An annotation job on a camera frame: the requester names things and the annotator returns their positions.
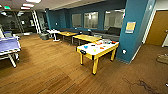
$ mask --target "table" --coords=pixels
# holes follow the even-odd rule
[[[72,36],[72,44],[73,44],[73,36],[76,35],[77,33],[64,31],[64,32],[60,32],[59,34],[63,35],[63,40],[64,40],[64,36],[67,36],[67,37]]]
[[[60,31],[57,30],[47,30],[50,34],[54,34],[54,40],[53,41],[59,41],[60,39],[57,40],[56,33],[60,33]]]
[[[17,40],[18,37],[8,37],[0,38],[0,60],[9,58],[13,67],[16,67],[16,64],[12,58],[12,55],[15,55],[16,59],[19,60],[20,44]]]
[[[76,36],[73,36],[73,37],[77,38],[77,39],[89,41],[89,42],[94,42],[94,41],[102,39],[100,37],[94,37],[94,36],[89,36],[89,35],[76,35]]]
[[[95,75],[96,71],[97,71],[99,57],[112,51],[111,60],[113,61],[115,51],[119,45],[119,42],[116,42],[115,44],[100,44],[100,45],[95,45],[95,46],[94,45],[95,45],[94,43],[89,43],[86,45],[78,46],[77,52],[80,53],[80,55],[81,55],[81,65],[83,65],[83,56],[86,56],[87,58],[94,60],[93,74]]]

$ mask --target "yellow table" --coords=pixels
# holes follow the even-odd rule
[[[94,45],[95,45],[94,43],[89,43],[86,45],[78,46],[77,52],[80,53],[81,55],[81,65],[83,65],[83,56],[86,56],[87,58],[94,60],[93,74],[95,75],[97,71],[99,57],[112,51],[111,60],[113,61],[115,51],[119,45],[119,42],[116,42],[115,44],[101,44],[101,45],[95,45],[95,46]]]
[[[102,38],[99,38],[99,37],[94,37],[94,36],[89,36],[89,35],[76,35],[76,36],[73,36],[73,37],[77,38],[77,39],[89,41],[89,42],[95,42],[97,40],[102,39]]]
[[[63,40],[64,40],[64,36],[67,36],[67,37],[72,36],[72,44],[73,44],[73,36],[76,35],[77,33],[64,31],[64,32],[60,32],[59,34],[63,35]]]

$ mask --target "door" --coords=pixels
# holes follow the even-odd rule
[[[147,44],[162,45],[168,30],[168,11],[156,11],[146,39]]]

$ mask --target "glass partition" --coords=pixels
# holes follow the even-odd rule
[[[98,12],[84,14],[84,28],[97,29]]]
[[[82,27],[81,26],[81,14],[72,14],[72,26]]]
[[[0,11],[0,24],[4,31],[12,31],[13,34],[24,32],[36,32],[32,25],[31,12],[24,11]]]
[[[108,30],[110,27],[121,28],[124,16],[125,9],[106,11],[104,30]]]

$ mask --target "blue wall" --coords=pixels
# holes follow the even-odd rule
[[[54,11],[49,9],[45,9],[45,11],[46,11],[46,17],[47,17],[49,29],[59,29],[61,27],[59,11]]]
[[[104,30],[105,12],[108,10],[125,9],[125,5],[126,0],[107,0],[104,2],[72,8],[69,10],[70,27],[73,28],[71,19],[72,14],[81,14],[82,28],[80,29],[87,30],[84,28],[84,13],[98,12],[98,30]]]
[[[131,60],[139,46],[147,27],[152,10],[149,6],[154,7],[155,0],[127,0],[125,18],[120,34],[120,45],[117,50],[117,59],[125,63],[131,63]],[[134,33],[125,33],[127,22],[136,22]]]

